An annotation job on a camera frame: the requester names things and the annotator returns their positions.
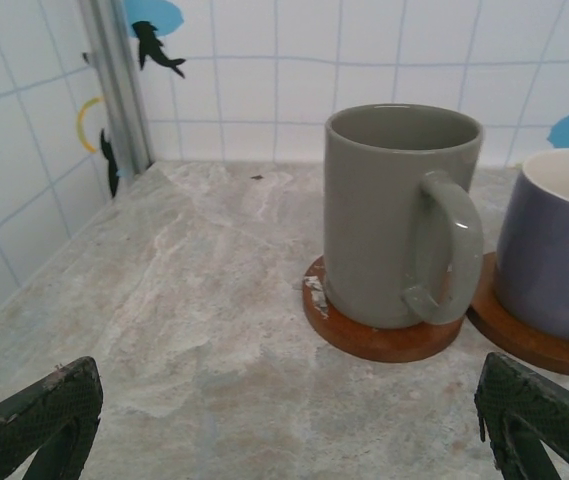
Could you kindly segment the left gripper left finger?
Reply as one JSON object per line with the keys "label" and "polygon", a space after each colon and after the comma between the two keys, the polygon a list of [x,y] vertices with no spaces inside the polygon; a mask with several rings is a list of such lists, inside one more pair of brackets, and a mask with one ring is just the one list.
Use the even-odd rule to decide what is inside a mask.
{"label": "left gripper left finger", "polygon": [[78,479],[102,410],[96,361],[80,357],[0,402],[0,479]]}

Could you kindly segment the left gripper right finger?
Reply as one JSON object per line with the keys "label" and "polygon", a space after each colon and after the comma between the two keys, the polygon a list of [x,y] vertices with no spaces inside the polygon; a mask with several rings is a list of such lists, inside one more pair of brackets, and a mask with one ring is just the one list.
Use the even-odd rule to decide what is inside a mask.
{"label": "left gripper right finger", "polygon": [[488,440],[505,479],[558,479],[545,448],[569,464],[569,390],[511,357],[489,353],[474,403],[480,439]]}

